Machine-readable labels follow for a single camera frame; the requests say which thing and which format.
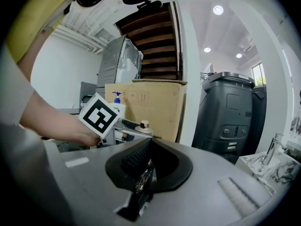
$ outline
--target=black trash bin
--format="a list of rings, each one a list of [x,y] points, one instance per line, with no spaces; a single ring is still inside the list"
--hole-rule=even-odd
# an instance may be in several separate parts
[[[267,87],[256,86],[252,90],[252,120],[250,132],[242,156],[255,154],[261,139],[267,110]]]
[[[192,147],[216,153],[235,164],[241,156],[252,118],[252,78],[222,72],[202,84]]]

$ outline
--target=faucet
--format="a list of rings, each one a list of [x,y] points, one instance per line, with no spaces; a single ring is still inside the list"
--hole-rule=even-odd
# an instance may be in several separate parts
[[[299,110],[297,112],[296,124],[295,127],[293,128],[293,137],[296,137],[296,134],[299,134],[300,132],[300,126],[301,126],[300,110],[301,110],[301,106],[299,107]]]
[[[268,165],[269,162],[272,160],[272,157],[275,153],[276,144],[280,145],[283,150],[286,150],[286,146],[284,146],[280,141],[278,136],[283,136],[282,134],[276,133],[275,137],[272,138],[271,144],[269,145],[268,153],[265,155],[264,159],[262,160],[263,165]]]

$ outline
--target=marble sink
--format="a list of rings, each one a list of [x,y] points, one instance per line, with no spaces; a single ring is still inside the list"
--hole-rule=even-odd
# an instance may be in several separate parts
[[[287,191],[301,164],[285,153],[275,153],[269,165],[261,164],[266,152],[239,157],[235,166],[257,178],[271,195]]]

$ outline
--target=white pillar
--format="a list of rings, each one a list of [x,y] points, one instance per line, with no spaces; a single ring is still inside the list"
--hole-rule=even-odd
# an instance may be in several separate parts
[[[198,54],[198,42],[193,27],[187,0],[178,1],[178,12],[183,44],[183,80],[187,81],[186,98],[183,112],[180,144],[191,146],[197,125],[200,101],[201,65]]]
[[[289,135],[293,108],[289,68],[276,35],[259,11],[244,0],[230,0],[229,6],[253,37],[266,76],[267,112],[256,151],[259,153],[267,151],[275,133]]]
[[[293,51],[291,46],[289,46],[285,41],[281,42],[283,52],[287,59],[288,65],[290,67],[290,74],[293,83],[293,116],[294,119],[297,116],[297,112],[300,106],[300,91],[301,91],[301,62]]]

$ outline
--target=stair step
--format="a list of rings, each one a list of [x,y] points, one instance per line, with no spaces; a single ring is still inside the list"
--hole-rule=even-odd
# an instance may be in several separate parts
[[[142,53],[144,55],[150,55],[150,54],[173,52],[173,51],[175,51],[175,46],[164,46],[164,47],[146,49],[143,50]]]
[[[127,35],[129,38],[132,38],[135,35],[142,36],[142,33],[153,32],[153,30],[163,30],[166,27],[170,27],[170,29],[172,29],[172,23],[168,21],[159,24],[152,24],[143,28],[136,29],[132,32],[129,32]]]
[[[159,35],[159,36],[139,40],[139,41],[136,41],[135,44],[137,46],[141,46],[141,45],[145,45],[145,44],[152,43],[152,42],[158,42],[158,41],[164,41],[164,40],[173,40],[173,39],[174,39],[173,34],[165,34],[165,35]]]
[[[172,62],[176,62],[175,57],[151,58],[151,59],[144,59],[142,61],[142,65],[172,63]]]
[[[177,76],[175,74],[145,75],[145,76],[142,76],[142,79],[176,80]]]
[[[125,26],[126,24],[132,23],[133,21],[138,20],[139,18],[143,18],[149,15],[153,14],[158,14],[159,12],[162,11],[169,11],[169,5],[168,4],[163,4],[163,6],[159,9],[152,9],[152,10],[147,10],[147,11],[142,11],[139,10],[123,19],[117,22],[118,26],[121,28]]]
[[[155,73],[155,72],[176,72],[175,66],[167,67],[154,67],[154,68],[143,68],[141,73]]]
[[[151,24],[157,24],[160,22],[167,22],[170,20],[169,11],[160,11],[156,14],[140,17],[134,21],[131,21],[130,23],[120,27],[120,29],[125,33],[129,33],[137,30],[137,28],[145,27]]]

